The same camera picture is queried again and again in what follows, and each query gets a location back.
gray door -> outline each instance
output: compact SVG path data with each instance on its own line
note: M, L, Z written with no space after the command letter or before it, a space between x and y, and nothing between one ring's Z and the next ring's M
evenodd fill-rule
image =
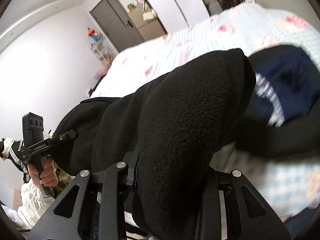
M144 41L119 0L102 0L90 13L119 52Z

white bedspread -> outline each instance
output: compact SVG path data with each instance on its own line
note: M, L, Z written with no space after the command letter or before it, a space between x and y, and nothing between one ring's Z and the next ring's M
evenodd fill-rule
M291 12L241 4L194 27L121 52L93 97L124 97L145 83L214 50L241 48L246 56L278 44L301 46L319 69L320 33ZM239 169L284 221L320 200L320 159L274 163L247 153L214 155L212 167Z

door handle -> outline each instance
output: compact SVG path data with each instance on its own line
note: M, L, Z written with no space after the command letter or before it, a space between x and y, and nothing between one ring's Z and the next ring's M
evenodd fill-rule
M132 26L132 24L131 24L131 22L130 22L130 21L127 21L127 23L124 25L124 27L127 27L128 25L130 25L130 26L131 26L131 28L133 28L133 26Z

metal screw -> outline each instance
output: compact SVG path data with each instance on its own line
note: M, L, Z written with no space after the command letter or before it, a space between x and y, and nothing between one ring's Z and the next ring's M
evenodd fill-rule
M88 175L89 175L89 171L87 171L87 170L83 170L83 171L80 172L80 176L81 177L86 177Z
M117 163L117 168L121 169L124 168L127 164L125 162L118 162Z
M235 177L240 177L241 176L241 172L240 171L233 171L232 175Z

human hand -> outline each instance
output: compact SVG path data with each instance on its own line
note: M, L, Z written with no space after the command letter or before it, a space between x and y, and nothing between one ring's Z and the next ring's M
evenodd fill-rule
M31 163L28 164L28 171L33 184L38 187L36 175L39 174L38 170ZM44 163L43 171L40 174L40 184L46 187L55 187L58 185L58 177L53 167L53 159L48 158Z

